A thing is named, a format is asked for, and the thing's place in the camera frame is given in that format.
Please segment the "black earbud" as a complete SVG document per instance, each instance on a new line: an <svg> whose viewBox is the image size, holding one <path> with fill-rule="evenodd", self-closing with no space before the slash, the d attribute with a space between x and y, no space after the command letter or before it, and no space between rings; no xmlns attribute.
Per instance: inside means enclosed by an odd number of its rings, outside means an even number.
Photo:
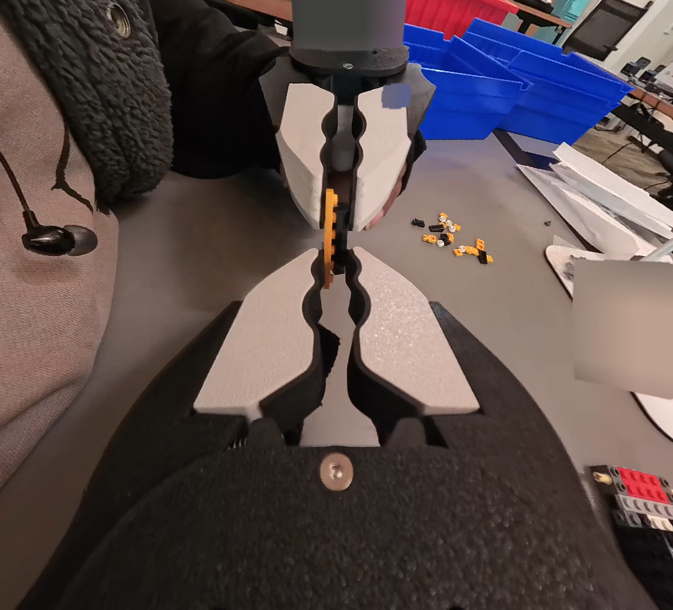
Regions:
<svg viewBox="0 0 673 610"><path fill-rule="evenodd" d="M97 248L97 235L89 228L79 225L60 227L41 224L36 214L30 210L15 173L3 154L1 154L1 165L21 205L25 225L21 242L25 250L49 257L63 255L79 257L87 255Z"/></svg>

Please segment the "white oval tray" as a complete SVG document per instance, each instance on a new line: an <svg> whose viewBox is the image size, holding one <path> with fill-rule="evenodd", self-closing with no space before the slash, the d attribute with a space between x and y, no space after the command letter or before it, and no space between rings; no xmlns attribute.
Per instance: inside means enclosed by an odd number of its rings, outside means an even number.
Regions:
<svg viewBox="0 0 673 610"><path fill-rule="evenodd" d="M643 265L566 243L545 259L570 298L576 379L629 393L644 416L672 439L672 268L669 257Z"/></svg>

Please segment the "cluster of small lego parts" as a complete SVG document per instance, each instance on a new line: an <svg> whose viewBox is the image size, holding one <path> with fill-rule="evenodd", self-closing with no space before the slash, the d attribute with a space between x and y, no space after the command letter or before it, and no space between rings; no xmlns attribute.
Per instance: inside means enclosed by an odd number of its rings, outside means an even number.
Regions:
<svg viewBox="0 0 673 610"><path fill-rule="evenodd" d="M412 218L410 225L419 230L423 243L451 252L456 258L474 257L482 265L495 262L487 251L484 239L476 237L468 242L462 225L444 211L437 213L431 220Z"/></svg>

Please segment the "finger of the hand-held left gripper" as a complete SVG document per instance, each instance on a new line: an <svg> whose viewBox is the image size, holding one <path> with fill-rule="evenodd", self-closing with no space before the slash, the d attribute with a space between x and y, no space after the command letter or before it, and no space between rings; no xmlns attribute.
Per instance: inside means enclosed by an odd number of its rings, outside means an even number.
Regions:
<svg viewBox="0 0 673 610"><path fill-rule="evenodd" d="M323 226L330 141L337 129L337 101L315 84L290 84L277 144L292 199L311 228Z"/></svg>
<svg viewBox="0 0 673 610"><path fill-rule="evenodd" d="M351 230L364 230L381 212L406 164L409 86L382 86L358 95L354 117L358 160L353 171Z"/></svg>

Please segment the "beige shirt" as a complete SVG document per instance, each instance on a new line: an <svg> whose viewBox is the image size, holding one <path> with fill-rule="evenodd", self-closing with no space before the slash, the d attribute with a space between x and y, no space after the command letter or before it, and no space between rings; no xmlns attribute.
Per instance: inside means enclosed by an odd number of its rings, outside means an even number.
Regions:
<svg viewBox="0 0 673 610"><path fill-rule="evenodd" d="M61 110L2 20L1 153L40 222L97 235L86 255L29 252L20 202L1 171L2 485L85 385L113 298L118 222L93 207L94 177L74 141L59 166L63 140Z"/></svg>

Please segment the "person's left forearm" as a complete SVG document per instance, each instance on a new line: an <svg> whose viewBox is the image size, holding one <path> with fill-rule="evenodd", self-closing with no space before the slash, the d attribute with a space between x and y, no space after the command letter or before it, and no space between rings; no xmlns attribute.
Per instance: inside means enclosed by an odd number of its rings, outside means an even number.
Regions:
<svg viewBox="0 0 673 610"><path fill-rule="evenodd" d="M281 47L257 30L236 29L204 0L148 1L171 94L172 170L197 179L280 171L259 79Z"/></svg>

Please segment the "long orange lego plate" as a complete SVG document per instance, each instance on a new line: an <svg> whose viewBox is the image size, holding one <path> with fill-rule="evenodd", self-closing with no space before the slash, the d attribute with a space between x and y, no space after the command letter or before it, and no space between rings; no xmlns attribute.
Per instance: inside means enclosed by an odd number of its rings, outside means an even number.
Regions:
<svg viewBox="0 0 673 610"><path fill-rule="evenodd" d="M338 195L332 188L327 188L324 195L324 228L323 228L323 257L324 257L324 285L325 290L331 287L334 280L335 240L337 237L337 208Z"/></svg>

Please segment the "small black white lego assembly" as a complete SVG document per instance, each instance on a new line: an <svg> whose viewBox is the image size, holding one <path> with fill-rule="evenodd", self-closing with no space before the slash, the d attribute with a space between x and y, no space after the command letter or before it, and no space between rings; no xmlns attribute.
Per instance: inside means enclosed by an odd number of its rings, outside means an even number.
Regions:
<svg viewBox="0 0 673 610"><path fill-rule="evenodd" d="M332 236L332 272L335 276L345 273L348 253L350 208L348 204L339 202L334 209Z"/></svg>

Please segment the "open lego instruction booklet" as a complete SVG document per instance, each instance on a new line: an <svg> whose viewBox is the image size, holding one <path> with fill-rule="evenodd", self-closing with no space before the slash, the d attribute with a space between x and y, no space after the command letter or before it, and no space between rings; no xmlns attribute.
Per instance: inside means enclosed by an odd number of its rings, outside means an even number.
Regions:
<svg viewBox="0 0 673 610"><path fill-rule="evenodd" d="M608 259L645 257L672 239L672 211L561 143L548 168L517 167L584 241Z"/></svg>

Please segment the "partly built lego car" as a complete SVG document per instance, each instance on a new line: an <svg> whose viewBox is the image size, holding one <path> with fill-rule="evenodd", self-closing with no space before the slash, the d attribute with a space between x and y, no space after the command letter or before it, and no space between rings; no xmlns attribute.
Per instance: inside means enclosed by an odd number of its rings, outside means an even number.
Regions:
<svg viewBox="0 0 673 610"><path fill-rule="evenodd" d="M588 471L631 572L652 597L672 603L672 484L615 465L591 465Z"/></svg>

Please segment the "person's left hand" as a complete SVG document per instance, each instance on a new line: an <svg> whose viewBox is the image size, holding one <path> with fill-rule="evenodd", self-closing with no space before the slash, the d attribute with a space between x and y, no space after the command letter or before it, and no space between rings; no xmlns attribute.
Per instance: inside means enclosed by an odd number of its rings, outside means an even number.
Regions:
<svg viewBox="0 0 673 610"><path fill-rule="evenodd" d="M383 204L382 208L380 211L376 213L376 215L372 218L372 220L367 224L365 227L365 230L371 230L375 225L377 225L391 210L394 202L399 198L399 196L405 191L408 185L408 180L411 174L411 171L413 169L413 165L415 163L415 144L412 144L408 155L407 155L407 160L405 162L405 165L403 168L400 170L399 177L397 178L397 181L395 185L393 186L393 189L391 190L391 194L386 200L386 202Z"/></svg>

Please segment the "blue plastic bin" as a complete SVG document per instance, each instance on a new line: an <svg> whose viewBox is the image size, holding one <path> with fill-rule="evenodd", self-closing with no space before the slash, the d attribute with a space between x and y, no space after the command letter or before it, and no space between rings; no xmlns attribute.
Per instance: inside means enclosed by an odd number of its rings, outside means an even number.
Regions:
<svg viewBox="0 0 673 610"><path fill-rule="evenodd" d="M483 140L530 94L532 83L454 36L405 25L409 63L435 93L419 129L426 140Z"/></svg>
<svg viewBox="0 0 673 610"><path fill-rule="evenodd" d="M582 59L548 42L475 18L462 40L503 66L527 73L554 72L560 67L580 67Z"/></svg>
<svg viewBox="0 0 673 610"><path fill-rule="evenodd" d="M633 90L575 53L555 60L522 50L508 69L530 86L497 128L550 143L576 143Z"/></svg>

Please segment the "black office chair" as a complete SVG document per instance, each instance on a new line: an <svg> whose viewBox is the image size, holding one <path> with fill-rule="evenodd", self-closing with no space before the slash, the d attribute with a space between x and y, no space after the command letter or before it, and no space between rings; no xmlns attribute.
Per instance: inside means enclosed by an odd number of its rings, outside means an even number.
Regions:
<svg viewBox="0 0 673 610"><path fill-rule="evenodd" d="M601 0L565 40L564 55L577 53L605 61L617 45L651 8L653 1L638 7L626 0Z"/></svg>

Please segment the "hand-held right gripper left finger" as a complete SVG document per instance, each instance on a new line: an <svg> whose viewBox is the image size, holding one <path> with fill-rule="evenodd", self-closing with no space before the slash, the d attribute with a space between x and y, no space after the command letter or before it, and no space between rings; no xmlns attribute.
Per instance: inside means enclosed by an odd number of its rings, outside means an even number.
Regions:
<svg viewBox="0 0 673 610"><path fill-rule="evenodd" d="M321 324L323 252L309 249L243 299L195 402L198 413L307 418L340 339Z"/></svg>

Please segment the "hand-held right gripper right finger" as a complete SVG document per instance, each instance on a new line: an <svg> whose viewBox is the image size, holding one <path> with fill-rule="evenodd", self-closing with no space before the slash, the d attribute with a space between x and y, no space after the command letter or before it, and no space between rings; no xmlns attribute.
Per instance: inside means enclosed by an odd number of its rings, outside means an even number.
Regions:
<svg viewBox="0 0 673 610"><path fill-rule="evenodd" d="M475 413L479 402L425 295L360 246L349 251L354 381L349 396L369 417Z"/></svg>

